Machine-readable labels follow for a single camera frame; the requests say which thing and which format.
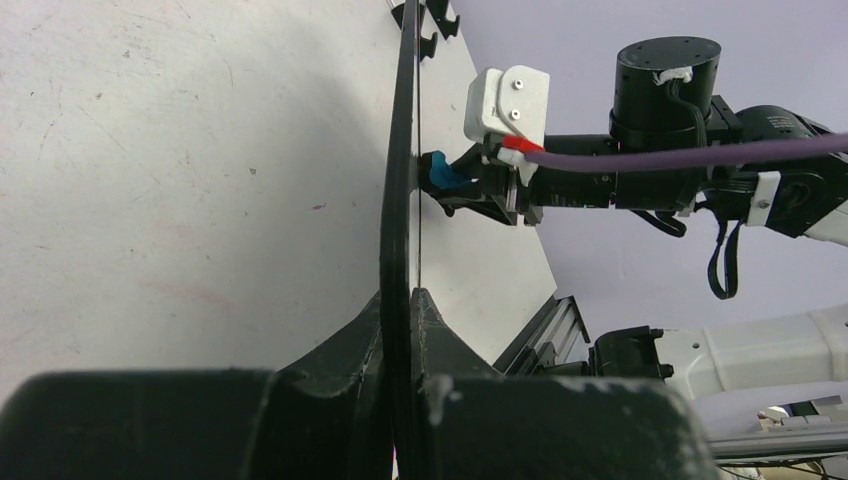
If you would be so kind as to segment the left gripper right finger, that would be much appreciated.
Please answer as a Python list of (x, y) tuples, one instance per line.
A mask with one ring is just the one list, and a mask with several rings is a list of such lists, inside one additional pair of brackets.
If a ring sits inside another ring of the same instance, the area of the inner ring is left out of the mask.
[(656, 380), (506, 376), (410, 300), (414, 479), (715, 479), (692, 408)]

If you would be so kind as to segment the blue whiteboard eraser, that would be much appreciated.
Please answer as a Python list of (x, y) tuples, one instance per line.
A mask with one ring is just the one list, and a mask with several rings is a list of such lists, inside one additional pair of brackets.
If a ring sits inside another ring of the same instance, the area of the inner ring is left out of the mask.
[(455, 171), (445, 153), (435, 150), (424, 153), (418, 164), (419, 187), (426, 191), (451, 190), (473, 183), (472, 179)]

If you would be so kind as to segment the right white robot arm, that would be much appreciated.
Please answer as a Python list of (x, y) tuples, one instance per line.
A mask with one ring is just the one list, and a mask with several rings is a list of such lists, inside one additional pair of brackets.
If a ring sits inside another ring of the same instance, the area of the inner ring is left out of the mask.
[[(732, 110), (714, 93), (721, 56), (710, 39), (643, 40), (617, 55), (605, 134), (551, 135), (550, 78), (526, 67), (489, 68), (469, 85), (454, 161), (418, 161), (419, 187), (447, 215), (470, 210), (535, 226), (546, 207), (619, 209), (663, 233), (683, 217), (717, 222), (706, 277), (720, 300), (739, 289), (745, 227), (847, 242), (847, 138), (774, 105)], [(556, 363), (528, 328), (496, 364), (507, 375), (656, 379), (688, 399), (743, 389), (847, 378), (847, 310), (839, 306), (700, 331), (648, 326), (600, 336), (584, 361)]]

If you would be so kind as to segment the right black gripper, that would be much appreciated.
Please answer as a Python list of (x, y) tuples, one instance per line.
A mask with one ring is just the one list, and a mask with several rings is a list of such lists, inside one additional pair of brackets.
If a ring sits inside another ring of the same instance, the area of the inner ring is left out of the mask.
[(483, 188), (425, 187), (445, 215), (467, 210), (499, 224), (536, 226), (544, 207), (615, 208), (655, 227), (680, 227), (675, 216), (693, 204), (703, 169), (574, 172), (537, 166), (524, 158), (541, 147), (512, 135), (488, 134), (450, 164), (454, 183), (483, 179)]

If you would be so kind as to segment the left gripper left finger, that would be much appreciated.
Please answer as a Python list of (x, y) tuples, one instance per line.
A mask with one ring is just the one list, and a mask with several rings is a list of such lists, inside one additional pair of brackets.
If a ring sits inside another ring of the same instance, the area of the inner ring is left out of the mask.
[(280, 370), (54, 372), (1, 411), (5, 479), (387, 479), (380, 300)]

